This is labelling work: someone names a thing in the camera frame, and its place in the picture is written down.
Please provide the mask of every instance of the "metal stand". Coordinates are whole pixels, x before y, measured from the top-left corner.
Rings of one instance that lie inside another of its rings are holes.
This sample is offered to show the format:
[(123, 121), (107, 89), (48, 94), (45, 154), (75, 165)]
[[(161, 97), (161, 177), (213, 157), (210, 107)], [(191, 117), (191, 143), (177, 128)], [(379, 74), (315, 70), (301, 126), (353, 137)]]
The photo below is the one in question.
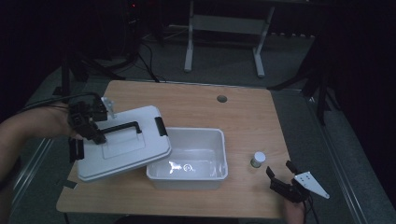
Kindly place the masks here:
[(305, 59), (303, 60), (300, 68), (296, 74), (296, 76), (292, 77), (289, 80), (286, 80), (280, 84), (275, 86), (267, 87), (267, 90), (271, 91), (280, 91), (291, 84), (294, 84), (298, 81), (301, 81), (307, 78), (307, 82), (305, 83), (302, 94), (305, 97), (312, 97), (317, 90), (318, 93), (318, 108), (317, 108), (317, 117), (322, 125), (325, 125), (324, 122), (324, 111), (326, 108), (326, 95), (327, 88), (329, 84), (329, 79), (332, 74), (332, 67), (334, 65), (334, 61), (329, 58), (326, 50), (321, 46), (321, 43), (316, 39), (308, 51)]
[(205, 30), (215, 32), (228, 32), (248, 35), (260, 35), (260, 42), (257, 47), (253, 48), (253, 57), (256, 64), (257, 75), (264, 77), (262, 66), (262, 57), (260, 55), (262, 46), (267, 36), (268, 28), (274, 14), (275, 7), (270, 7), (266, 20), (240, 19), (229, 17), (216, 17), (194, 14), (194, 1), (190, 0), (190, 19), (189, 19), (189, 43), (187, 46), (186, 61), (184, 71), (192, 70), (193, 55), (193, 30)]
[(77, 81), (87, 81), (88, 74), (84, 67), (87, 64), (89, 67), (95, 69), (102, 75), (115, 80), (124, 80), (125, 77), (120, 77), (110, 69), (103, 67), (101, 64), (97, 63), (95, 60), (89, 58), (82, 52), (79, 52), (73, 48), (69, 49), (62, 59), (62, 86), (57, 87), (54, 91), (54, 95), (68, 96), (70, 95), (70, 71)]

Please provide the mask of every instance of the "human arm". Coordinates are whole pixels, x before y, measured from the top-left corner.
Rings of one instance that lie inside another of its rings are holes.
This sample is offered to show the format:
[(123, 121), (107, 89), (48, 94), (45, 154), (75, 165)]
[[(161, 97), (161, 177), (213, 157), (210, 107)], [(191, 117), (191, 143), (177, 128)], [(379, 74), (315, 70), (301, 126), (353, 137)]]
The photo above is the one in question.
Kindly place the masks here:
[[(0, 124), (0, 182), (9, 174), (31, 138), (52, 138), (66, 135), (81, 138), (67, 123), (67, 105), (58, 103), (17, 114)], [(0, 224), (7, 223), (13, 183), (0, 191)]]
[(304, 224), (305, 208), (303, 203), (283, 200), (283, 213), (287, 224)]

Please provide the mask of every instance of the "dark background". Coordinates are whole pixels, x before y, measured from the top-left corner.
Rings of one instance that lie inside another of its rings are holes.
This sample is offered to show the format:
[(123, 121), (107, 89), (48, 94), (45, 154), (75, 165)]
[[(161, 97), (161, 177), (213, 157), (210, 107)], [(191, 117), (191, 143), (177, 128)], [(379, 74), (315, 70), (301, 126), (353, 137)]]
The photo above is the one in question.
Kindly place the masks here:
[[(253, 18), (262, 18), (269, 6), (252, 4), (242, 10), (235, 1), (215, 5), (200, 2), (196, 9), (204, 13)], [(144, 7), (145, 13), (134, 13), (144, 18), (147, 32), (155, 33), (160, 41), (161, 24), (188, 24), (189, 1), (134, 3)], [(124, 30), (124, 22), (131, 19), (127, 16), (131, 4), (105, 0), (1, 1), (1, 120), (24, 106), (41, 81), (61, 65), (70, 46), (96, 59), (131, 52), (133, 47), (120, 46), (124, 35), (116, 35), (127, 32), (127, 38), (133, 36), (133, 30)], [(276, 5), (270, 32), (314, 35), (320, 41), (319, 50), (308, 54), (307, 60), (323, 57), (335, 62), (331, 87), (395, 204), (395, 4), (317, 1)]]

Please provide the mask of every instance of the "bottle cap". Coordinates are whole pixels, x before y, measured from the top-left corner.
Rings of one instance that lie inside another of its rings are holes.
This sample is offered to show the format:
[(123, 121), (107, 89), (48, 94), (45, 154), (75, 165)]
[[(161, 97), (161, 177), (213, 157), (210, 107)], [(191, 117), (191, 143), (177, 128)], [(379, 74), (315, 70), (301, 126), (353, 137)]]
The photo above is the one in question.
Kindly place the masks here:
[(259, 163), (263, 163), (265, 161), (265, 154), (263, 152), (254, 153), (254, 160)]

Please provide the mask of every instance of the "white table frame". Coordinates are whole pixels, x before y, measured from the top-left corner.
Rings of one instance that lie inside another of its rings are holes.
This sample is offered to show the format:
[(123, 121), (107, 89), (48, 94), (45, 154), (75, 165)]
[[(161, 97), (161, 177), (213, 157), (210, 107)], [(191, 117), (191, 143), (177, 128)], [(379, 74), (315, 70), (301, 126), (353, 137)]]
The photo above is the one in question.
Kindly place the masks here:
[(261, 52), (274, 11), (275, 7), (270, 7), (265, 20), (198, 15), (194, 14), (194, 1), (190, 0), (189, 42), (187, 46), (186, 61), (184, 63), (184, 71), (190, 72), (192, 70), (192, 55), (194, 49), (192, 41), (193, 30), (205, 30), (260, 35), (259, 44), (253, 48), (253, 57), (258, 77), (264, 77), (265, 73), (262, 65)]

